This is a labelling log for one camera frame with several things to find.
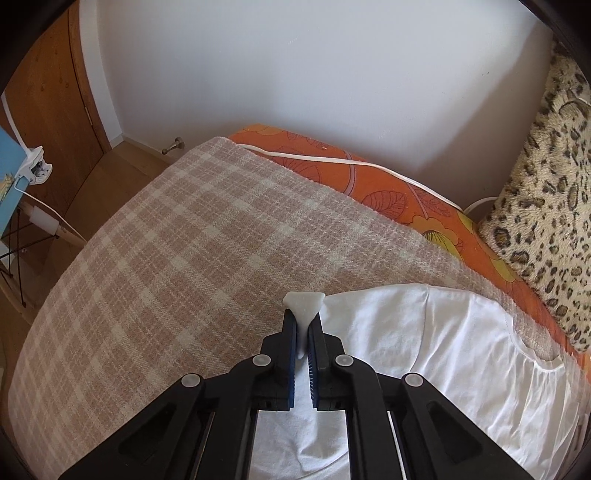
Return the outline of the wooden door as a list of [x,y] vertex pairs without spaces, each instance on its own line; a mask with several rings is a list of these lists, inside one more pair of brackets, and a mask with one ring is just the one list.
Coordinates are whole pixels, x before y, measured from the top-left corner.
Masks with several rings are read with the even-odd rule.
[[104,154],[111,150],[91,93],[74,2],[35,41],[6,89],[23,140],[41,146],[50,178],[29,192],[64,214]]

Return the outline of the metal door stopper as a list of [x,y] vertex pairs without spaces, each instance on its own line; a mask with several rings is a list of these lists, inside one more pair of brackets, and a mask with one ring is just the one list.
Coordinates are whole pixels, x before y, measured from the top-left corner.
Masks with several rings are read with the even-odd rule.
[[184,149],[184,141],[181,137],[176,137],[174,141],[167,147],[161,150],[162,155],[168,155],[170,152],[174,150],[183,150]]

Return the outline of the leopard print cushion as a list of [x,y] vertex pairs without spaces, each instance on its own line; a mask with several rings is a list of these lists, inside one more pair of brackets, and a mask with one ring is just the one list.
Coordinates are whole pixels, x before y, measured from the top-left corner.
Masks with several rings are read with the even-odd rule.
[[590,84],[559,41],[540,107],[479,234],[536,292],[569,344],[587,352]]

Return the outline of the blue chair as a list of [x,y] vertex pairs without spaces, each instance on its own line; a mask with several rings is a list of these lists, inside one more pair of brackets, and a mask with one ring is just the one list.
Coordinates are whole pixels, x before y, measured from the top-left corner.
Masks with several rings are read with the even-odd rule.
[[[26,203],[32,197],[27,193],[29,185],[25,179],[16,182],[14,176],[26,154],[32,149],[17,142],[1,129],[1,278],[10,290],[15,287],[19,309],[27,307],[22,288],[20,254],[25,248],[57,238],[59,221],[47,215],[37,205]],[[41,239],[25,245],[20,241],[23,230],[35,225],[47,234]]]

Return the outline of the pink plaid bed blanket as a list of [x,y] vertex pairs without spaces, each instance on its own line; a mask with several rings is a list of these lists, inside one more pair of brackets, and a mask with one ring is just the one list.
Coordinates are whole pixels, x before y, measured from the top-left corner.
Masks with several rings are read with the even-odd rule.
[[535,353],[557,353],[520,297],[409,223],[213,138],[123,205],[48,294],[8,393],[13,441],[55,479],[181,375],[256,353],[287,292],[406,282],[494,299]]

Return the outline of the white t-shirt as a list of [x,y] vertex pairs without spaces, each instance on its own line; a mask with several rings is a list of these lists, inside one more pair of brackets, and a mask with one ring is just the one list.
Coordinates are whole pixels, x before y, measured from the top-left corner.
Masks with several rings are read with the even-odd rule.
[[[421,284],[284,297],[301,327],[312,319],[346,353],[393,377],[426,378],[537,479],[554,479],[575,454],[589,415],[588,386],[565,354],[539,357],[499,303]],[[294,408],[259,415],[253,479],[346,479],[341,412],[311,405],[308,363],[297,361]]]

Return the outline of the orange floral bed sheet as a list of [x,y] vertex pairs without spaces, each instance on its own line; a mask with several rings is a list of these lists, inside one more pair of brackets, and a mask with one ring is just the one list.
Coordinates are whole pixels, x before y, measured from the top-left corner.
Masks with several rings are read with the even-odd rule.
[[570,346],[540,298],[481,240],[477,224],[461,208],[437,198],[425,187],[367,166],[359,156],[301,134],[253,124],[231,134],[229,139],[263,149],[266,158],[277,164],[416,230],[508,294],[573,356],[585,373],[590,372],[590,355]]

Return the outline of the white clip lamp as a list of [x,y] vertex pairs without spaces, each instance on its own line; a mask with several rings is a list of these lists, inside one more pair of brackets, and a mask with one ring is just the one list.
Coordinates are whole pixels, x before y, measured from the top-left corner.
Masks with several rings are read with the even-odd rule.
[[45,161],[43,147],[38,146],[26,154],[14,179],[16,182],[25,179],[29,185],[41,185],[49,179],[52,170],[53,165]]

